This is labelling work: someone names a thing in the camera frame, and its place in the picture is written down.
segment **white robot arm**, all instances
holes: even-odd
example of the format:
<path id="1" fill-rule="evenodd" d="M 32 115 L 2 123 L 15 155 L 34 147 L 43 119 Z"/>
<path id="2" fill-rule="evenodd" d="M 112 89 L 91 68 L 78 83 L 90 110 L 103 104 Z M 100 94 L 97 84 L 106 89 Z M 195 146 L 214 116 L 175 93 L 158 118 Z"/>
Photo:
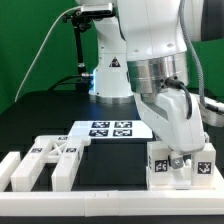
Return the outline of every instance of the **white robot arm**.
<path id="1" fill-rule="evenodd" d="M 118 0 L 118 9 L 141 119 L 172 150 L 190 154 L 205 144 L 197 102 L 191 97 L 192 116 L 186 119 L 185 94 L 165 82 L 169 78 L 188 83 L 179 4 L 179 0 Z"/>

